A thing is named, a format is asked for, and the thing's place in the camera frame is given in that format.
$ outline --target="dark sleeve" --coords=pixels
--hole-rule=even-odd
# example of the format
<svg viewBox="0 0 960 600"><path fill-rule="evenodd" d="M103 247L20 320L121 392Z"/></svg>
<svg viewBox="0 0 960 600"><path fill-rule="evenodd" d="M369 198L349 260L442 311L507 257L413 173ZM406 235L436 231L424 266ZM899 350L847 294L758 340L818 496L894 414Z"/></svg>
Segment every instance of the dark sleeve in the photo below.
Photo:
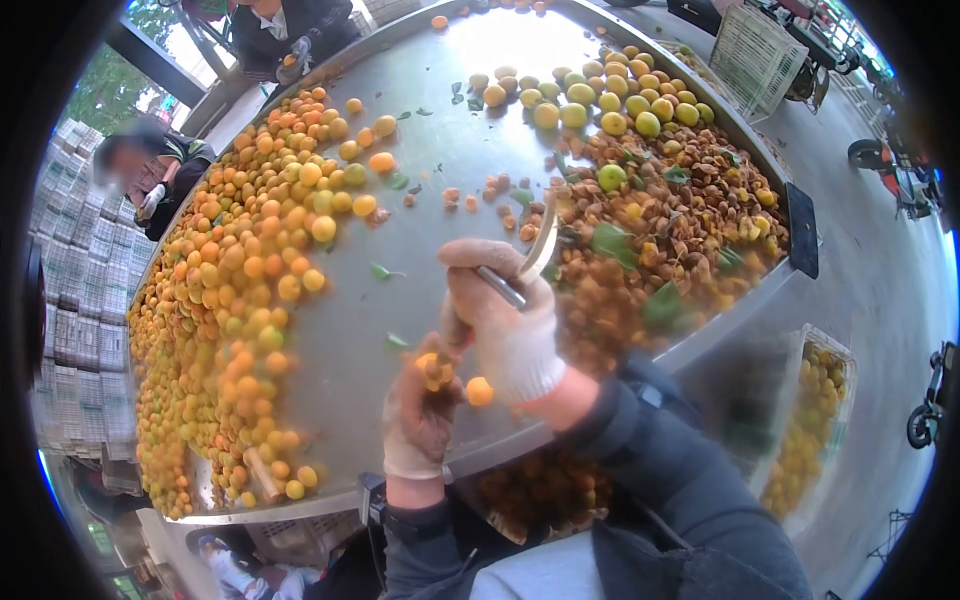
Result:
<svg viewBox="0 0 960 600"><path fill-rule="evenodd" d="M323 43L324 32L345 23L350 18L350 13L353 12L353 3L350 0L332 0L325 4L328 7L327 11L320 15L313 27L306 33L310 37L311 45L317 47L320 47L318 44Z"/></svg>
<svg viewBox="0 0 960 600"><path fill-rule="evenodd" d="M248 14L236 12L233 18L233 48L237 51L240 68L247 77L258 83L276 82L278 60L257 50L255 40L261 31L252 29L248 17Z"/></svg>
<svg viewBox="0 0 960 600"><path fill-rule="evenodd" d="M463 568L446 500L415 511L389 508L385 531L386 600L409 598Z"/></svg>
<svg viewBox="0 0 960 600"><path fill-rule="evenodd" d="M651 379L662 385L649 385ZM784 590L808 596L789 538L747 490L726 451L684 422L689 415L661 408L683 406L678 394L653 363L632 356L559 440L596 461L690 545L724 552Z"/></svg>

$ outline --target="metal tool handle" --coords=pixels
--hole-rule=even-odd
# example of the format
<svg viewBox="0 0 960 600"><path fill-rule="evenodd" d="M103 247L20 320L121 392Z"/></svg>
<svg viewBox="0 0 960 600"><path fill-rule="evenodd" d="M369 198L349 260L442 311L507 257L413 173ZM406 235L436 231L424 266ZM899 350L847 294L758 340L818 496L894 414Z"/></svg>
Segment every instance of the metal tool handle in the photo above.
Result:
<svg viewBox="0 0 960 600"><path fill-rule="evenodd" d="M476 269L481 279L490 284L501 298L506 300L516 310L523 310L527 306L527 299L515 290L507 281L493 272L490 267L481 265Z"/></svg>

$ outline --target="concrete floor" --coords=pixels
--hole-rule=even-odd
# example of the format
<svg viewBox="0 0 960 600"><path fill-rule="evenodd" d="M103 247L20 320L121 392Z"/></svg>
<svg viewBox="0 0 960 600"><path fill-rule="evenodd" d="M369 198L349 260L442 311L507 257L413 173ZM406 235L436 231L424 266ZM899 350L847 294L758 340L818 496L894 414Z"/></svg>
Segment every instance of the concrete floor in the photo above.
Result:
<svg viewBox="0 0 960 600"><path fill-rule="evenodd" d="M605 8L649 36L682 41L709 57L713 37L663 7ZM259 88L252 89L208 141L218 150L225 147L263 101ZM710 405L717 373L728 371L724 363L738 345L805 323L852 350L857 400L838 472L820 514L795 543L816 597L832 589L854 598L880 567L867 554L886 538L888 513L914 508L932 461L932 449L909 447L904 428L929 380L929 354L942 340L956 339L952 238L932 218L895 221L894 199L879 177L848 164L848 145L871 134L839 90L831 91L817 115L783 102L756 128L780 141L794 182L813 199L824 238L820 277L792 279L736 339L682 379L695 399Z"/></svg>

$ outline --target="worker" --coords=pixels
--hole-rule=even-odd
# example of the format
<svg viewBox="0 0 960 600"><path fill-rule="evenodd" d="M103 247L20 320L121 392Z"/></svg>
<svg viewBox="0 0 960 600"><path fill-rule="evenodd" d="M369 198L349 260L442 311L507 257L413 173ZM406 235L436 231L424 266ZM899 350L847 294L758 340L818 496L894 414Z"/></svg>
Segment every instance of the worker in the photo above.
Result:
<svg viewBox="0 0 960 600"><path fill-rule="evenodd" d="M454 381L445 395L428 394L410 363L384 403L386 600L812 597L790 540L724 450L693 426L665 373L637 355L603 382L568 366L556 350L550 285L537 278L521 287L528 303L518 312L474 271L486 265L515 280L524 257L509 244L460 240L439 258L448 286L442 336L427 336L420 351L439 344L456 355L472 340L496 398L543 419L636 509L618 512L617 502L608 522L588 531L471 560L442 476L462 388Z"/></svg>
<svg viewBox="0 0 960 600"><path fill-rule="evenodd" d="M200 537L191 551L198 553L213 572L219 600L302 600L303 591L323 577L310 567L264 566L256 557L241 556L222 538L212 535Z"/></svg>
<svg viewBox="0 0 960 600"><path fill-rule="evenodd" d="M238 0L238 4L231 31L240 67L257 82L278 84L271 99L360 37L350 21L350 0Z"/></svg>
<svg viewBox="0 0 960 600"><path fill-rule="evenodd" d="M201 139L138 119L100 143L94 167L98 182L125 192L136 208L134 221L158 242L215 157Z"/></svg>

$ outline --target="stacked crates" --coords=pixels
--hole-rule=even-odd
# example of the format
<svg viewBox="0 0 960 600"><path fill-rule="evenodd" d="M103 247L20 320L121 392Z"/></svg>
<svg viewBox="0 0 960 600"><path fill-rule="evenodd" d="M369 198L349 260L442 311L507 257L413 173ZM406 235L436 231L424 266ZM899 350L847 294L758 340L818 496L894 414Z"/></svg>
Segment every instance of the stacked crates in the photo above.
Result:
<svg viewBox="0 0 960 600"><path fill-rule="evenodd" d="M135 460L126 313L156 245L134 227L130 202L93 187L103 139L66 119L37 177L30 231L42 248L47 329L32 407L45 450Z"/></svg>

